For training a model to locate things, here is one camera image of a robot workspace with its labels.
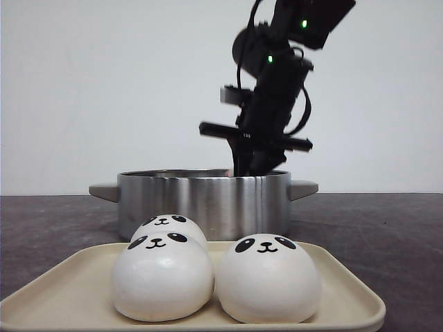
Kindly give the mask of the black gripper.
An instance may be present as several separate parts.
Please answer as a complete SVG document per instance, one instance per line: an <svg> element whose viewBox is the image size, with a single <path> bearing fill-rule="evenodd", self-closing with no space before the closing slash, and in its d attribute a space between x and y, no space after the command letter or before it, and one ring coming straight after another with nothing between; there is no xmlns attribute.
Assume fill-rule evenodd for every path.
<svg viewBox="0 0 443 332"><path fill-rule="evenodd" d="M249 89L234 86L220 88L220 101L242 108L236 126L229 127L201 122L201 135L230 140L234 176L267 175L287 158L284 150L309 151L309 139L293 138L307 123L311 115L311 101L305 87L305 110L295 129L285 133L290 121L294 100L278 102Z"/></svg>

